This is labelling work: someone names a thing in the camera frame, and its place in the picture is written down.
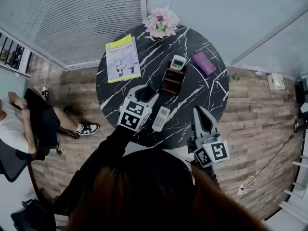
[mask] wood-patterned floor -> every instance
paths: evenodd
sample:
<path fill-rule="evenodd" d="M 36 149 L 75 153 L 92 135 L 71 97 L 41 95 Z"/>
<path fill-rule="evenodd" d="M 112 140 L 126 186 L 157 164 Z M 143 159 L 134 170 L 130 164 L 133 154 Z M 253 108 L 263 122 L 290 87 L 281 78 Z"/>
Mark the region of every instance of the wood-patterned floor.
<path fill-rule="evenodd" d="M 32 85 L 39 91 L 47 85 L 52 105 L 61 108 L 72 105 L 77 121 L 87 120 L 101 125 L 94 136 L 83 136 L 79 140 L 59 135 L 63 154 L 58 156 L 52 150 L 44 162 L 32 163 L 38 187 L 44 188 L 50 197 L 61 194 L 74 172 L 113 131 L 97 101 L 96 72 L 96 68 L 64 72 L 35 55 L 32 57 L 29 68 Z M 215 166 L 218 181 L 225 192 L 237 189 L 248 176 L 255 176 L 275 156 L 293 133 L 298 109 L 292 81 L 284 79 L 285 90 L 271 91 L 266 76 L 234 68 L 228 68 L 228 73 L 230 76 L 237 74 L 240 80 L 229 78 L 228 104 L 219 122 L 231 156 L 230 160 Z M 278 204 L 286 198 L 283 190 L 290 188 L 295 178 L 296 167 L 291 162 L 299 159 L 300 137 L 296 135 L 286 144 L 258 175 L 256 189 L 239 200 L 261 219 L 276 211 Z M 227 194 L 239 199 L 237 191 Z"/>

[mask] hand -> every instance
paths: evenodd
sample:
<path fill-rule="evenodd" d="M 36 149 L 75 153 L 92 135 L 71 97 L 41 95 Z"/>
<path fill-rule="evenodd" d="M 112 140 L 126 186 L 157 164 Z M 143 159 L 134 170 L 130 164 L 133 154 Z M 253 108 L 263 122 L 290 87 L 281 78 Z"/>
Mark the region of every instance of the hand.
<path fill-rule="evenodd" d="M 24 120 L 30 120 L 30 110 L 29 109 L 23 109 L 21 111 L 21 115 L 23 117 Z"/>
<path fill-rule="evenodd" d="M 28 107 L 27 100 L 24 98 L 18 98 L 15 104 L 18 105 L 22 110 Z"/>

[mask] yellow-green book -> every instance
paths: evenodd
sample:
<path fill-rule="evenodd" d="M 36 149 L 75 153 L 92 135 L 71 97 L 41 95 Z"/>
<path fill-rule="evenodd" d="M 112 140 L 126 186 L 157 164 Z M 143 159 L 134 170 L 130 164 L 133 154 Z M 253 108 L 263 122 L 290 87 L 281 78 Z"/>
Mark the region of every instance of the yellow-green book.
<path fill-rule="evenodd" d="M 135 38 L 124 38 L 106 44 L 108 83 L 140 77 L 140 66 Z"/>

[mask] pink flower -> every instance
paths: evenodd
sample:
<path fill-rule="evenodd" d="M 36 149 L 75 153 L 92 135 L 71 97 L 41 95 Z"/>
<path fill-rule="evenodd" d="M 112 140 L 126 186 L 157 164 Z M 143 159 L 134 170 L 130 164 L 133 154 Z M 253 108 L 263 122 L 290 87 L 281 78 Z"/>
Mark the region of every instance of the pink flower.
<path fill-rule="evenodd" d="M 175 35 L 178 29 L 179 18 L 168 7 L 156 8 L 152 11 L 143 24 L 147 28 L 145 31 L 150 35 L 145 36 L 146 39 L 154 40 L 154 38 L 163 38 L 165 36 Z"/>

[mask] white cable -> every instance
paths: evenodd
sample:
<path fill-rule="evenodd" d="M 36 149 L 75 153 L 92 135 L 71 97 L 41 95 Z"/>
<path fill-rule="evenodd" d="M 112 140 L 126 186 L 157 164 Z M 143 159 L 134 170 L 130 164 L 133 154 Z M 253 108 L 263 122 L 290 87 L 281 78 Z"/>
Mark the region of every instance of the white cable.
<path fill-rule="evenodd" d="M 241 183 L 241 186 L 240 186 L 240 187 L 238 187 L 237 189 L 234 189 L 234 190 L 229 190 L 229 191 L 227 191 L 227 192 L 225 192 L 225 193 L 234 192 L 234 191 L 238 191 L 239 189 L 241 189 L 241 190 L 244 192 L 243 194 L 241 194 L 241 196 L 242 196 L 242 195 L 247 194 L 247 193 L 251 192 L 252 190 L 256 189 L 257 187 L 260 186 L 260 184 L 265 180 L 265 178 L 266 178 L 266 177 L 269 175 L 269 173 L 273 170 L 273 168 L 274 168 L 275 165 L 278 163 L 278 161 L 279 161 L 280 159 L 286 158 L 288 155 L 279 158 L 279 159 L 276 161 L 276 163 L 274 163 L 273 167 L 270 169 L 270 171 L 267 173 L 267 175 L 263 178 L 263 180 L 262 180 L 258 185 L 257 185 L 257 183 L 258 183 L 258 178 L 255 178 L 254 176 L 251 175 L 251 176 L 248 176 L 248 178 L 247 178 L 246 180 L 244 180 L 244 181 Z"/>

